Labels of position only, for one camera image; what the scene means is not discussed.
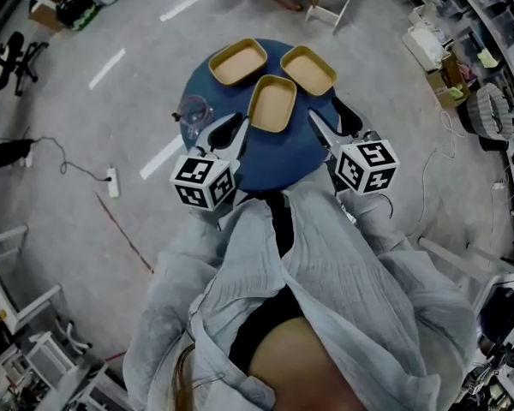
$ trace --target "black undershirt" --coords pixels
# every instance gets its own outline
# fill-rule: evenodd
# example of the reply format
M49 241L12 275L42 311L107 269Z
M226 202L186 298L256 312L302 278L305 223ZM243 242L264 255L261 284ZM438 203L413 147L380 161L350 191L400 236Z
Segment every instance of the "black undershirt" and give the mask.
M265 192L249 195L245 200L264 200L272 211L272 226L276 233L278 253L283 257L293 246L291 209L281 192ZM229 359L245 374L259 344L266 335L282 323L303 313L291 289L285 286L275 296L255 309L238 329L230 347Z

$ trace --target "light blue shirt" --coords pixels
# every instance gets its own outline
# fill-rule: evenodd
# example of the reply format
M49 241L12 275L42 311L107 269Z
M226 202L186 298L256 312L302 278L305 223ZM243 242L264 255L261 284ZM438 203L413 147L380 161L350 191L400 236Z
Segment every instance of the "light blue shirt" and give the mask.
M124 361L136 411L172 408L178 355L190 343L194 409L272 409L274 391L228 358L248 315L288 285L368 411L444 410L475 352L475 315L428 255L393 229L379 196L336 199L301 182L289 197L294 244L278 255L272 214L250 200L222 232L192 217L160 255Z

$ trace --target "shirt sleeve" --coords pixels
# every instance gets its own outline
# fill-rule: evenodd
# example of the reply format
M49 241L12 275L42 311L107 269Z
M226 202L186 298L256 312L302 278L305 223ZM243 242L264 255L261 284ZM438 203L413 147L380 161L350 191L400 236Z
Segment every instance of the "shirt sleeve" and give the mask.
M215 276L224 237L190 216L187 225L158 257L141 315L123 362L123 377L135 411L146 409L154 374L186 330L188 308Z
M342 201L383 266L411 301L427 371L442 379L437 409L449 409L476 349L472 307L458 287L436 269L428 254L415 251L405 235L394 229L386 199L346 194Z

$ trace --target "black and white cube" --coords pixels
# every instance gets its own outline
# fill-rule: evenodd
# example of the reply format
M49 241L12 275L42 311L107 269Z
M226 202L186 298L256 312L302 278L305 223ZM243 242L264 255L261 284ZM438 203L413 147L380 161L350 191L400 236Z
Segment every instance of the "black and white cube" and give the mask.
M170 182L184 205L207 211L215 210L236 186L230 162L186 155L177 160Z
M388 140L342 145L335 173L359 195L384 192L400 161Z

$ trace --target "yellow tray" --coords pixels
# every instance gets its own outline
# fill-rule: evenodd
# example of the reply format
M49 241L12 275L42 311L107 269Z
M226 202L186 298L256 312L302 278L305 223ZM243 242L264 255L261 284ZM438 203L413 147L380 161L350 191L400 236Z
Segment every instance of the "yellow tray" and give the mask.
M261 77L249 102L250 123L270 133L284 131L290 122L296 95L293 80L271 74Z
M313 96L321 96L337 80L335 70L306 45L291 49L280 63L284 72Z
M246 38L210 58L209 70L221 84L233 86L265 67L267 58L265 49L257 41Z

